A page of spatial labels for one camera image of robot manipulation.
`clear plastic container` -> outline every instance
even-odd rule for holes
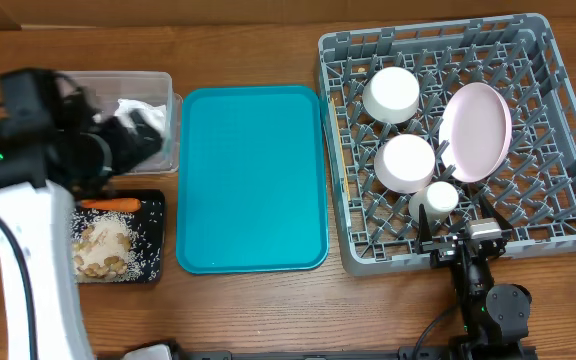
[[[79,85],[94,91],[102,117],[112,116],[119,99],[139,100],[152,106],[166,105],[161,151],[137,166],[132,174],[160,174],[179,167],[181,97],[172,90],[172,78],[154,71],[63,71]]]

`pink plate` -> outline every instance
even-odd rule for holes
[[[506,100],[484,83],[459,89],[450,99],[439,128],[439,143],[449,145],[441,155],[452,176],[465,183],[479,181],[495,171],[508,155],[512,119]]]

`plastic bin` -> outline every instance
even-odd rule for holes
[[[435,149],[434,180],[452,183],[459,205],[435,241],[463,230],[486,196],[514,226],[507,257],[576,251],[576,98],[548,21],[538,14],[457,20],[330,33],[319,40],[319,91],[330,156],[337,230],[344,267],[368,275],[429,267],[412,243],[417,224],[409,195],[385,189],[373,158],[399,133],[422,136]],[[374,73],[400,66],[418,78],[419,108],[396,127],[375,122],[361,93]],[[505,162],[475,184],[453,179],[440,155],[441,116],[462,86],[484,82],[507,100],[513,140]]]
[[[172,90],[172,78],[152,71],[64,71],[82,86],[94,90],[102,116],[112,116],[118,99],[166,105],[164,141],[159,153],[137,166],[131,173],[169,173],[179,167],[179,121],[181,97]]]

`small white cup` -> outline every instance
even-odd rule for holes
[[[399,124],[417,112],[419,82],[406,69],[388,67],[370,79],[362,99],[364,108],[375,120]]]
[[[447,182],[433,183],[410,198],[408,212],[413,220],[419,223],[419,204],[424,204],[426,219],[432,224],[435,220],[443,222],[459,202],[459,194],[455,187]]]
[[[430,184],[435,153],[416,135],[397,135],[377,150],[375,174],[384,186],[398,193],[415,193]]]

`brown wall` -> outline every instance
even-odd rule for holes
[[[0,0],[23,25],[157,26],[454,19],[539,12],[576,16],[574,0]]]

